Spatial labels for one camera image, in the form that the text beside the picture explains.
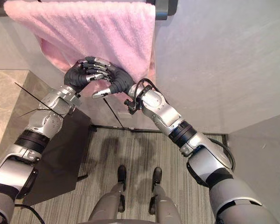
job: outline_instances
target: pink towel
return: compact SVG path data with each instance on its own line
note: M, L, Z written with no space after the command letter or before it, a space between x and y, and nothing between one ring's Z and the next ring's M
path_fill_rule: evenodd
M138 81L155 80L155 8L144 2L25 2L7 1L9 17L29 28L42 52L66 72L78 59L96 56L126 70ZM84 96L107 87L89 84Z

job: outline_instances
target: gray carpet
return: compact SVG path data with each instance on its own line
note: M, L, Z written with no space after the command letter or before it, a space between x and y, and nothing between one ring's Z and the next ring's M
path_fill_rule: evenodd
M211 136L222 141L221 136ZM187 159L178 147L161 133L132 133L98 129L91 138L87 158L80 175L87 179L77 183L72 192L33 206L46 224L85 222L99 198L117 182L117 168L127 168L126 211L118 218L154 221L149 215L151 177L155 167L163 170L162 187L176 203L185 224L213 224L208 189L198 185L186 169ZM12 224L38 224L27 209L16 208Z

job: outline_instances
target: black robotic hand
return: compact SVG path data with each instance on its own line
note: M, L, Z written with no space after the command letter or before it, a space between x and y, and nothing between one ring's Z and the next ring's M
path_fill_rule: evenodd
M64 84L73 88L76 93L82 91L89 82L105 79L111 85L101 91L95 92L92 98L102 98L109 94L124 92L128 94L135 84L132 77L121 68L98 57L86 57L78 60L64 76Z
M111 85L104 90L95 92L92 95L93 99L102 98L118 92L128 94L130 88L135 84L132 77L126 71L106 60L98 57L86 57L85 59L88 62L88 65L99 66L102 69L105 69L105 72L110 75L108 81Z
M65 73L64 84L73 88L76 93L82 91L88 83L85 69L77 66L77 63Z

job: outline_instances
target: robotic hand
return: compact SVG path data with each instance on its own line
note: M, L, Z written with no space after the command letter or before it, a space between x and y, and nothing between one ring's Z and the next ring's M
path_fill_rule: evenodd
M210 189L210 204L217 224L278 223L250 187L234 175L234 164L221 149L185 121L149 79L136 84L123 70L106 61L104 65L112 66L117 75L112 76L113 84L109 88L92 97L123 91L132 98L133 101L125 101L130 114L141 109L180 148L182 155L188 157L187 169L196 182Z

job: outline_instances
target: black panel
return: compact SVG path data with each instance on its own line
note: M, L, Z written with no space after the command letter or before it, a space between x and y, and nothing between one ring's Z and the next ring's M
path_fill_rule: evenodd
M90 124L90 118L78 109L65 116L62 129L35 167L38 176L23 204L37 204L75 189L82 157L88 151Z

